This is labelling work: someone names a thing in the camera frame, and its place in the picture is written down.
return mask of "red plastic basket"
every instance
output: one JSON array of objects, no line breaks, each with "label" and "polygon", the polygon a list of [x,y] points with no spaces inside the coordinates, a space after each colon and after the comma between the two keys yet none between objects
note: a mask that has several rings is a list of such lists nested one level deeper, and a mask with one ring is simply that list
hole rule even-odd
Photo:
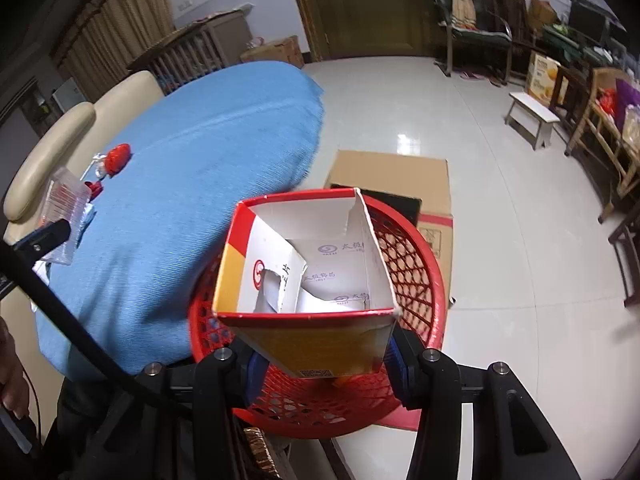
[{"label": "red plastic basket", "polygon": [[[427,348],[440,348],[447,316],[442,275],[431,248],[400,213],[364,197],[378,243],[402,307],[400,325]],[[201,275],[190,304],[191,348],[196,361],[234,335],[211,310],[217,258]],[[270,365],[260,396],[235,415],[252,426],[293,438],[331,438],[376,423],[400,405],[383,366],[377,374],[338,379],[293,379]]]}]

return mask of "blue tablecloth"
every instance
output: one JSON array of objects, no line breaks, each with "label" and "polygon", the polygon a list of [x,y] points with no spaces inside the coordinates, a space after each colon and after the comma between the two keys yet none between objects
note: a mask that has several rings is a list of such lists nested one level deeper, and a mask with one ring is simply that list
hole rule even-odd
[{"label": "blue tablecloth", "polygon": [[[186,309],[239,200],[289,190],[318,146],[322,90],[280,62],[233,66],[189,83],[111,143],[131,145],[104,183],[71,266],[50,286],[128,373],[191,355]],[[38,311],[40,350],[72,380],[100,378]]]}]

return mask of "brown curtain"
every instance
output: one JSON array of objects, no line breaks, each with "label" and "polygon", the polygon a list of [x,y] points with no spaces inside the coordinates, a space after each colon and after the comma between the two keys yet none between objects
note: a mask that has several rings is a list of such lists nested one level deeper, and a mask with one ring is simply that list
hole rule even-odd
[{"label": "brown curtain", "polygon": [[85,0],[51,55],[95,102],[172,30],[170,0]]}]

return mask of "purple cloth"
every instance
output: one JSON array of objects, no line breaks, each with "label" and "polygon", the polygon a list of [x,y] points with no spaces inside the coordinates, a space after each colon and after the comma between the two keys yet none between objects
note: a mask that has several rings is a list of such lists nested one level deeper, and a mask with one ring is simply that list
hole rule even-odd
[{"label": "purple cloth", "polygon": [[640,91],[624,79],[616,79],[616,126],[621,132],[625,126],[626,107],[640,105]]}]

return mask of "white tile floor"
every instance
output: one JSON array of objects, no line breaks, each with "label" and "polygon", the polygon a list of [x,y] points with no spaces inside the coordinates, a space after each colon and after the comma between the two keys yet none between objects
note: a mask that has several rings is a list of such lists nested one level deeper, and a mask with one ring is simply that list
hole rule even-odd
[{"label": "white tile floor", "polygon": [[[517,86],[445,78],[431,59],[308,65],[326,117],[303,187],[321,187],[341,149],[446,158],[454,214],[444,351],[503,360],[558,433],[583,480],[610,478],[640,437],[640,316],[625,310],[618,264],[584,170],[552,145],[534,152],[504,124]],[[464,410],[460,478],[470,478]],[[361,479],[405,477],[414,434],[372,426],[341,437]]]}]

